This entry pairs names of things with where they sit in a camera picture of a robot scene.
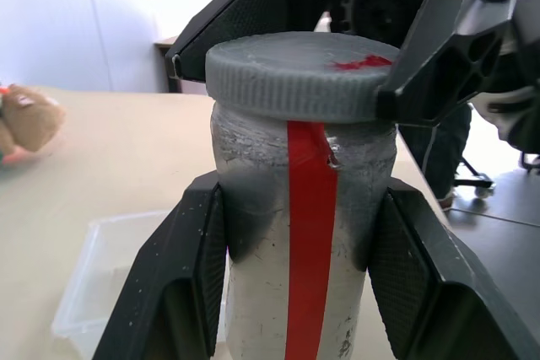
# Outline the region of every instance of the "person's leg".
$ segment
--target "person's leg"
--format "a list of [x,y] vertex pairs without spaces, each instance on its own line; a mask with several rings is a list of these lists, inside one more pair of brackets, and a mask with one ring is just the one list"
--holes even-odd
[[429,187],[440,201],[451,194],[472,117],[469,105],[462,105],[435,128],[399,128]]

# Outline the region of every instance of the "clear plastic container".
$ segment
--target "clear plastic container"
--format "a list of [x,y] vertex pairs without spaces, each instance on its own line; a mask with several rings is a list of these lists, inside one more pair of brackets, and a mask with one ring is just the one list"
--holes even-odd
[[[52,322],[83,359],[94,355],[138,250],[168,212],[144,212],[92,222]],[[218,340],[224,339],[220,320]]]

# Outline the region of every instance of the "table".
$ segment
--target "table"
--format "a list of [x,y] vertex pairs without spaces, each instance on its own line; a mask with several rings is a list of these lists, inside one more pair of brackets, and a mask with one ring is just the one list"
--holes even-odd
[[[175,43],[177,38],[178,38],[178,35],[167,38],[165,40],[160,40],[154,43],[154,45],[158,48],[159,53],[161,54],[161,57],[163,58],[164,69],[165,69],[165,54],[172,47],[172,45]],[[169,75],[167,75],[166,72],[165,72],[165,75],[167,76],[167,87],[169,89],[169,93],[182,93],[181,82],[179,80],[169,78]]]
[[[0,169],[0,358],[74,360],[50,325],[87,225],[129,212],[170,210],[193,177],[214,169],[213,101],[188,94],[79,93],[45,89],[67,110],[39,153]],[[435,198],[401,139],[394,176]],[[370,283],[356,347],[362,360],[393,359]],[[228,356],[218,348],[216,360]]]

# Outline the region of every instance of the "jar lid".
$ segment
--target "jar lid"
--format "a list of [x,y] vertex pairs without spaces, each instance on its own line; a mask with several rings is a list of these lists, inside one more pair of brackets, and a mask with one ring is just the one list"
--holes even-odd
[[375,119],[376,90],[399,50],[315,32],[254,35],[208,51],[208,94],[221,105],[284,120]]

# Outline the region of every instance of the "red tape strip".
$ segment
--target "red tape strip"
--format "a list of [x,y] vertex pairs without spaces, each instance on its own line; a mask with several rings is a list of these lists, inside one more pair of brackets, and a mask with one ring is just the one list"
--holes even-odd
[[324,125],[290,121],[289,313],[285,360],[316,360],[327,301],[338,174]]

